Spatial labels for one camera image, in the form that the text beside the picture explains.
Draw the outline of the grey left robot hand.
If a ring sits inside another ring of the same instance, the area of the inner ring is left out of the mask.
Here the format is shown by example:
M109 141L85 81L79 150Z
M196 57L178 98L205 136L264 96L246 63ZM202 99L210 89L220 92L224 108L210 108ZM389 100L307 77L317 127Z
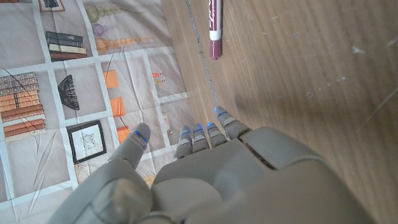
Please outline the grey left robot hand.
M173 161L147 185L137 165L150 138L138 124L50 223L372 223L316 152L217 106L217 123L182 127Z

